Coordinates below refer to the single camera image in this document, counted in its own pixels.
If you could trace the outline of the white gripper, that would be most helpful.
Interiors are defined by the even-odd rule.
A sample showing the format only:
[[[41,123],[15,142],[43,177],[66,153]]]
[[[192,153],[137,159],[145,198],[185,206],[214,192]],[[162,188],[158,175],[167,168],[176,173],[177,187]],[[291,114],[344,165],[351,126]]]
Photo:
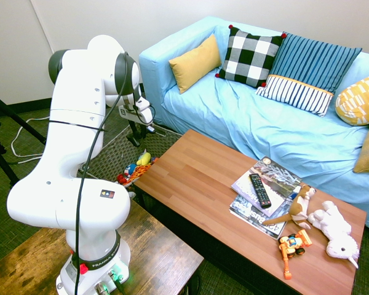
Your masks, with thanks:
[[[146,125],[151,125],[153,123],[153,114],[150,106],[137,111],[128,110],[124,106],[119,106],[119,114],[122,118],[129,120],[133,135],[137,134],[135,123],[142,124],[141,136],[146,136],[147,134]]]

